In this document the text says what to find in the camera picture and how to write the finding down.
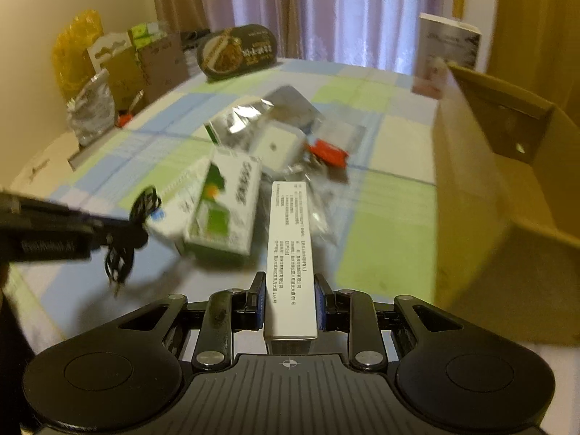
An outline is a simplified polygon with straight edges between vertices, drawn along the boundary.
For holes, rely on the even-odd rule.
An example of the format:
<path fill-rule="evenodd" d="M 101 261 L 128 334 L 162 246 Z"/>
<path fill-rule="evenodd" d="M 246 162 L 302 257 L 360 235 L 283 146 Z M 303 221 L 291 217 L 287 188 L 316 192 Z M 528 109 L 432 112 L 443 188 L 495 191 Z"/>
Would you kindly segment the dark oval food container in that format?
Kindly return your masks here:
<path fill-rule="evenodd" d="M 273 66 L 277 39 L 265 26 L 232 26 L 205 36 L 196 59 L 209 80 L 227 80 Z"/>

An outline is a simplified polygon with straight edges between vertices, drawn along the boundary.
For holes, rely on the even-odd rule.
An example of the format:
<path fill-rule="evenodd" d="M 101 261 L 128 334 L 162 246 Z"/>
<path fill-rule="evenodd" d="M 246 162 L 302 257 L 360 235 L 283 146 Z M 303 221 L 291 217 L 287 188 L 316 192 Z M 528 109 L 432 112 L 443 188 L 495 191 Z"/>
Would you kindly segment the purple curtain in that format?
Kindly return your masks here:
<path fill-rule="evenodd" d="M 442 0 L 154 0 L 177 32 L 217 32 L 259 24 L 282 57 L 337 62 L 409 74 L 419 17 Z"/>

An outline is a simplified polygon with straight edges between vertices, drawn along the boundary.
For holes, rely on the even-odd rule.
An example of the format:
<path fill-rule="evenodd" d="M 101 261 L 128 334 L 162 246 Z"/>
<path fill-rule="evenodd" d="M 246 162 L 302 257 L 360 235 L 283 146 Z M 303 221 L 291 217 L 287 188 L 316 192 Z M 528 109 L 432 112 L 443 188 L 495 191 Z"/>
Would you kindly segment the white chair back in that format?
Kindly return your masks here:
<path fill-rule="evenodd" d="M 98 37 L 92 46 L 87 48 L 87 55 L 90 57 L 94 72 L 100 72 L 107 60 L 130 46 L 131 40 L 128 33 L 106 33 Z"/>

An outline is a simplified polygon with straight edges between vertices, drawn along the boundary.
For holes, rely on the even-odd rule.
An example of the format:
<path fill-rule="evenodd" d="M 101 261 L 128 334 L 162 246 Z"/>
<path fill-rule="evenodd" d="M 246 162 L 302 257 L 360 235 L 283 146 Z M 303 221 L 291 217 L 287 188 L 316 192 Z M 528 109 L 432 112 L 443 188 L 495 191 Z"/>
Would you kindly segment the brown paper bag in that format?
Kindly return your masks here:
<path fill-rule="evenodd" d="M 108 86 L 118 111 L 129 111 L 142 92 L 137 106 L 155 102 L 166 92 L 189 79 L 188 67 L 177 33 L 135 50 L 129 47 L 104 63 Z"/>

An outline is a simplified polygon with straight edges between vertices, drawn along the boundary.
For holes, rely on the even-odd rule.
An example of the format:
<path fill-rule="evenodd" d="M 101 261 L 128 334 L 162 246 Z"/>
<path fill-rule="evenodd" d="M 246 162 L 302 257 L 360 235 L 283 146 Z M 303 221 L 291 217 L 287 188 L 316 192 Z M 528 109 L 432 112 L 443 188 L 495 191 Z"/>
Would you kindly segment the brown cardboard box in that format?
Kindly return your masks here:
<path fill-rule="evenodd" d="M 579 343 L 579 129 L 555 104 L 450 66 L 432 126 L 435 304 L 505 338 Z"/>

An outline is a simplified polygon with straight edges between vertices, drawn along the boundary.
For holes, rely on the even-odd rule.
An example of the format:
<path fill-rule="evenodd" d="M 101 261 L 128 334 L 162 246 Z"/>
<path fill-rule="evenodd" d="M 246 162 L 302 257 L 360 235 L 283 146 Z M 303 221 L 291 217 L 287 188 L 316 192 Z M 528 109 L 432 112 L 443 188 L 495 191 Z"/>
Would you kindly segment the yellow plastic bag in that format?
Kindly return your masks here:
<path fill-rule="evenodd" d="M 57 87 L 66 102 L 75 98 L 94 75 L 87 50 L 103 35 L 101 17 L 95 10 L 77 14 L 58 34 L 51 62 Z"/>

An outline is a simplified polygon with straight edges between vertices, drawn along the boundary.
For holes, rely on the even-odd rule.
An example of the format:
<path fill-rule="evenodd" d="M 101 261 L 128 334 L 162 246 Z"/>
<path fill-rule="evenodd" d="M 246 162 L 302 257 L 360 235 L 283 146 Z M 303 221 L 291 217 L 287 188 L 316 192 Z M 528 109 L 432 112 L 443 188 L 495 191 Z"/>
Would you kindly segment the white green tablet box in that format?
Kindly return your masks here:
<path fill-rule="evenodd" d="M 161 205 L 145 222 L 155 238 L 180 254 L 184 253 L 185 232 L 198 204 L 209 163 L 203 157 L 163 187 L 159 194 Z"/>

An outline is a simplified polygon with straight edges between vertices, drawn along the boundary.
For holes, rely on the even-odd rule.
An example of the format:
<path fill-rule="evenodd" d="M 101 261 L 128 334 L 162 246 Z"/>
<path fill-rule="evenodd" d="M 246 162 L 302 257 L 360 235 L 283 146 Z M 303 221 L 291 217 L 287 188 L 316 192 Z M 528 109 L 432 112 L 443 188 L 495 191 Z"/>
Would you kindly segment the white square night light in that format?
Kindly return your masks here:
<path fill-rule="evenodd" d="M 295 164 L 303 155 L 306 135 L 298 128 L 272 121 L 254 137 L 249 153 L 261 161 L 261 169 L 276 176 Z"/>

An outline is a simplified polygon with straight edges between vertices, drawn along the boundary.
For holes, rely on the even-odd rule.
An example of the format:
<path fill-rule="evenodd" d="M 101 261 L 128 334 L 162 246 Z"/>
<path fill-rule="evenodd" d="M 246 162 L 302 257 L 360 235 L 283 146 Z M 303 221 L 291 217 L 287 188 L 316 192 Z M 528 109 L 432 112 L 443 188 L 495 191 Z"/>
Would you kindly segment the red snack packet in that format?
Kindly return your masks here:
<path fill-rule="evenodd" d="M 310 153 L 333 168 L 344 169 L 347 166 L 349 154 L 325 140 L 316 140 L 309 146 Z"/>

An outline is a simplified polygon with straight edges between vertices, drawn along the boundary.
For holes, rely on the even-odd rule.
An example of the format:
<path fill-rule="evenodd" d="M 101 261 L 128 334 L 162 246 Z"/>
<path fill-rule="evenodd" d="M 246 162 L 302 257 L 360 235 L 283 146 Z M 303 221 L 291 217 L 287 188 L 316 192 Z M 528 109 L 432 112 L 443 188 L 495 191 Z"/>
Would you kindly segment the clear plastic hook package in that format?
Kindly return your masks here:
<path fill-rule="evenodd" d="M 316 241 L 337 245 L 330 205 L 333 193 L 328 186 L 326 165 L 317 160 L 302 160 L 283 170 L 282 179 L 306 184 L 311 236 Z"/>

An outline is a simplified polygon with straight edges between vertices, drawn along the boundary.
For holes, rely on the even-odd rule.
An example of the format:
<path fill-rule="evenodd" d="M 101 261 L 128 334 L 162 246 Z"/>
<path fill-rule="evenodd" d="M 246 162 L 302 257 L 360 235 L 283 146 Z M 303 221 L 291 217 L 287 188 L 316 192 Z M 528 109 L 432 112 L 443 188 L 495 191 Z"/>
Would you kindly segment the white humidifier box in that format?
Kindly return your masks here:
<path fill-rule="evenodd" d="M 481 35 L 476 26 L 421 13 L 411 90 L 440 99 L 449 63 L 475 69 Z"/>

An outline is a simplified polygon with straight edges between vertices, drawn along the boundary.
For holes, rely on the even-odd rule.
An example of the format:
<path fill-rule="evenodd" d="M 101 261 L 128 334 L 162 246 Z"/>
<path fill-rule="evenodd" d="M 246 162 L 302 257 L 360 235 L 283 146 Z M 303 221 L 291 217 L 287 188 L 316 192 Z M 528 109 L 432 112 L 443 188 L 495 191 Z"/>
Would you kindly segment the clear plastic bag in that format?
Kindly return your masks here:
<path fill-rule="evenodd" d="M 325 141 L 348 153 L 358 149 L 365 133 L 364 126 L 334 117 L 319 116 L 312 126 L 312 136 L 315 140 Z"/>

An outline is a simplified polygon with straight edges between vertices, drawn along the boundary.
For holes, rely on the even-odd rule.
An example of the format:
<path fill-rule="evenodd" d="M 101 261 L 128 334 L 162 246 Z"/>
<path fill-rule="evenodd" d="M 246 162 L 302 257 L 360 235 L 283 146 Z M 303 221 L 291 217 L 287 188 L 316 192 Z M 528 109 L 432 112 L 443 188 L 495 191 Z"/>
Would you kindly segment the silver foil pouch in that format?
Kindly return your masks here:
<path fill-rule="evenodd" d="M 216 145 L 249 151 L 258 133 L 273 122 L 311 134 L 324 120 L 295 87 L 282 86 L 264 97 L 235 102 L 207 121 L 204 129 Z"/>

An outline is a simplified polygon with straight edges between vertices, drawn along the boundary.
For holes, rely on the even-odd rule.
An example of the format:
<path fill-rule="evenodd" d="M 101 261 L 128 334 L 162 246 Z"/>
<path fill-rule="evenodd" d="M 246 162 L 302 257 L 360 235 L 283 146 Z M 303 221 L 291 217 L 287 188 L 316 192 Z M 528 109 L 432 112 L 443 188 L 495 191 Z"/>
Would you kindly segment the long white medicine box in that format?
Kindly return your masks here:
<path fill-rule="evenodd" d="M 265 338 L 309 341 L 318 335 L 307 185 L 272 184 L 266 264 Z"/>

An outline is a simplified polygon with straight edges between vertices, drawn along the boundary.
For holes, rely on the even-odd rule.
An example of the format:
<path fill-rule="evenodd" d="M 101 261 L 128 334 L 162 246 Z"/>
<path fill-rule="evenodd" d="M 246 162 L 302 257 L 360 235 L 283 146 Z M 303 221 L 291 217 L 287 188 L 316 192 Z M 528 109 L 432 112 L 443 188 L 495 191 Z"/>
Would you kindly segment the green white spray box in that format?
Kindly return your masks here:
<path fill-rule="evenodd" d="M 244 259 L 251 253 L 261 182 L 261 161 L 217 146 L 188 223 L 184 248 L 198 257 Z"/>

